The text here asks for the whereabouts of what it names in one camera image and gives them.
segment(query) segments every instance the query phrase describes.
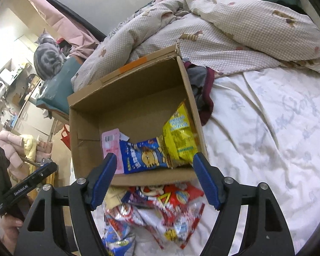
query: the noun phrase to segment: white cabinet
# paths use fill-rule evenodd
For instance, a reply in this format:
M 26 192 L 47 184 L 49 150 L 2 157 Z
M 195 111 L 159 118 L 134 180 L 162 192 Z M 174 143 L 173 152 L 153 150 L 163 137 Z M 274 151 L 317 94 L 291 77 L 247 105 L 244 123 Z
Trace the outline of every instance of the white cabinet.
M 43 109 L 37 108 L 33 103 L 27 101 L 21 111 L 18 121 L 22 120 L 24 123 L 49 136 L 52 133 L 51 129 L 54 118 L 44 118 L 43 111 Z
M 18 118 L 17 123 L 14 126 L 14 130 L 17 131 L 20 135 L 32 135 L 35 140 L 47 142 L 48 135 L 42 133 L 36 128 L 32 127 L 21 118 Z

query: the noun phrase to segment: metal screw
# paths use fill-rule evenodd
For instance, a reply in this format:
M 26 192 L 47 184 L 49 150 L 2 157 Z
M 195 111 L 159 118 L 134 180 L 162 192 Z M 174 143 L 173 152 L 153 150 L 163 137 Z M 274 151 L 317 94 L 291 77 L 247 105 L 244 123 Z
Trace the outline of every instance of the metal screw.
M 82 184 L 84 184 L 86 182 L 86 179 L 85 178 L 79 178 L 79 179 L 77 179 L 77 184 L 79 184 L 79 185 L 82 185 Z
M 261 183 L 260 184 L 261 189 L 266 190 L 269 188 L 269 186 L 266 183 Z
M 50 184 L 43 185 L 43 190 L 48 191 L 51 188 Z
M 231 177 L 225 177 L 224 178 L 224 182 L 227 184 L 232 184 L 233 183 L 233 179 Z

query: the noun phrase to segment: cardboard box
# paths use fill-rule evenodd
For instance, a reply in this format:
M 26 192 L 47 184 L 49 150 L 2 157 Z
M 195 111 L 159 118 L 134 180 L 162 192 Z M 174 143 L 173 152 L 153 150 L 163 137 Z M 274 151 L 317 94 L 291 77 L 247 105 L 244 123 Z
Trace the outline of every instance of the cardboard box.
M 175 45 L 131 62 L 68 97 L 71 153 L 76 178 L 103 160 L 102 132 L 119 128 L 133 143 L 162 134 L 164 123 L 186 100 L 200 147 L 205 140 L 187 72 Z M 196 178 L 190 165 L 115 175 L 112 185 L 161 185 Z

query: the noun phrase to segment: cat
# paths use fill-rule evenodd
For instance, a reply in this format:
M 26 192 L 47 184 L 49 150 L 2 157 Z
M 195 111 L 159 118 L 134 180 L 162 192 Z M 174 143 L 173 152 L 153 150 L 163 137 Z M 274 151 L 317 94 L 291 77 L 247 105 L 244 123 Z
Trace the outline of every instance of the cat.
M 33 56 L 34 68 L 43 81 L 48 81 L 60 72 L 67 58 L 45 29 L 35 43 L 39 46 Z

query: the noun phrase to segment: barcode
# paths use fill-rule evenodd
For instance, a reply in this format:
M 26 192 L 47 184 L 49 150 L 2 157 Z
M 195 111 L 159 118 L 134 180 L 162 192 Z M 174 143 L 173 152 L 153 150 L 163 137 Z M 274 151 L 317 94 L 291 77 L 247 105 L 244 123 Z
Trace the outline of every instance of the barcode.
M 104 140 L 105 140 L 106 142 L 113 141 L 113 139 L 114 139 L 114 135 L 105 136 L 105 137 L 104 137 Z

